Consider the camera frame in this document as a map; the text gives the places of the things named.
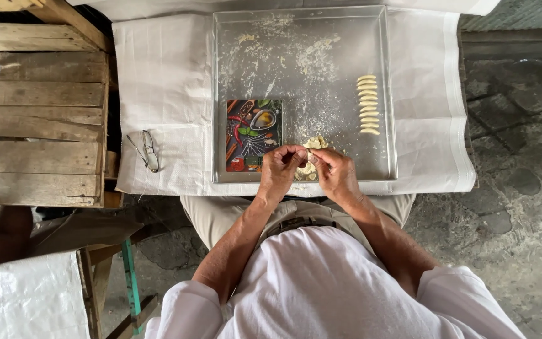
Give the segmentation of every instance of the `teal metal leg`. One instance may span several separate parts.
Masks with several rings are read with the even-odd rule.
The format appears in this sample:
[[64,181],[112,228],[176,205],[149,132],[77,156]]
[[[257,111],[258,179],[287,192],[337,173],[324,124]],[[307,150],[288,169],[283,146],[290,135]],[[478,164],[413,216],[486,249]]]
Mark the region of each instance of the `teal metal leg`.
[[[126,293],[129,297],[129,307],[131,308],[131,322],[137,322],[137,315],[141,312],[139,303],[139,291],[137,290],[137,277],[135,275],[135,264],[133,263],[133,253],[131,252],[131,240],[125,240],[121,244],[122,262],[125,266]],[[133,335],[141,333],[143,326],[133,328]]]

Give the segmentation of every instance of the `white shirt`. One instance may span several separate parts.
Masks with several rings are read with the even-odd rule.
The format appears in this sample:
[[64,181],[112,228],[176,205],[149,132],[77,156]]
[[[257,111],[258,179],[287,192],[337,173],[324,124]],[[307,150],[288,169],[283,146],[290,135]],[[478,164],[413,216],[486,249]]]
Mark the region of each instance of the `white shirt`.
[[173,286],[158,338],[524,338],[465,266],[423,274],[409,296],[377,258],[333,227],[300,227],[265,240],[227,303],[196,281]]

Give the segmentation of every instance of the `stone pavement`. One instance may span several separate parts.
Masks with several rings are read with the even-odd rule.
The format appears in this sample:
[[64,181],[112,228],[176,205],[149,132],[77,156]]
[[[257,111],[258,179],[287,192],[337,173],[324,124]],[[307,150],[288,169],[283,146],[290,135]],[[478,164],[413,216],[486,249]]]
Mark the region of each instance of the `stone pavement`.
[[[529,339],[542,338],[542,61],[465,67],[480,188],[418,195],[405,230],[442,263],[469,266]],[[135,251],[142,296],[162,296],[191,278],[207,249],[178,197],[133,198],[121,214],[170,231]],[[114,258],[104,332],[127,312],[122,259]]]

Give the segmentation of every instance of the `belt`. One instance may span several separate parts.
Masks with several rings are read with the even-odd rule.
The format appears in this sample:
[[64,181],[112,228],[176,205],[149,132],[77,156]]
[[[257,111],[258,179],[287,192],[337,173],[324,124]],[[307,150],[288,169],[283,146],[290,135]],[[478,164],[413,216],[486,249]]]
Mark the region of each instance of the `belt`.
[[330,226],[338,229],[340,228],[340,225],[338,225],[338,223],[335,221],[316,220],[314,217],[296,217],[284,220],[280,222],[277,227],[271,228],[269,231],[267,231],[267,237],[305,226]]

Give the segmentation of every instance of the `khaki pants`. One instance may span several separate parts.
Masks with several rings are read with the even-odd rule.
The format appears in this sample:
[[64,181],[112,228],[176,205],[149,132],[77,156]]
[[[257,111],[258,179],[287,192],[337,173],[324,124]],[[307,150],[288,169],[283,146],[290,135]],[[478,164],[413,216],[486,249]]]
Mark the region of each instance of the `khaki pants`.
[[[373,204],[387,216],[403,227],[411,205],[416,198],[415,194],[400,196],[370,196]],[[239,196],[181,196],[181,204],[191,220],[200,238],[210,250],[221,239],[223,234],[236,222],[237,218],[250,206],[251,202]],[[267,238],[267,232],[279,227],[279,223],[296,217],[314,217],[329,224],[336,221],[341,229],[347,231],[359,241],[366,249],[373,253],[372,247],[350,215],[327,199],[321,204],[290,200],[278,204],[267,221],[259,244]]]

